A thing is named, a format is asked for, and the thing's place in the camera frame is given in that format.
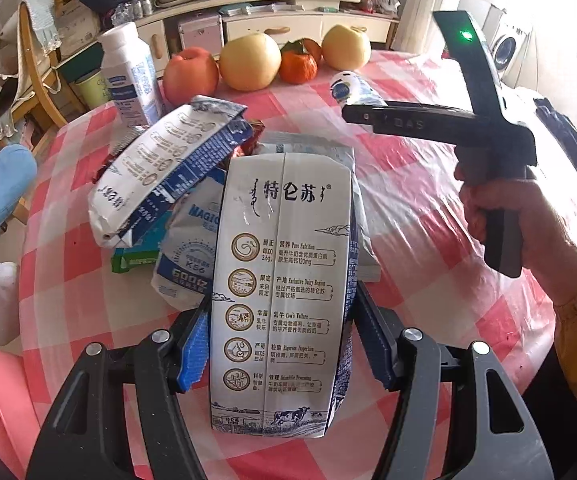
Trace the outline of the person's right hand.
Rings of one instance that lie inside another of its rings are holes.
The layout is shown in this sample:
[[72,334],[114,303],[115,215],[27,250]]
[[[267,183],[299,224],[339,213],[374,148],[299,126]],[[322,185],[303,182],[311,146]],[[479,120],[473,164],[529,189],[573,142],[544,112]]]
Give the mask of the person's right hand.
[[523,267],[557,306],[577,295],[577,246],[537,183],[501,179],[476,186],[464,184],[459,196],[467,231],[482,244],[487,243],[487,211],[515,212],[522,235]]

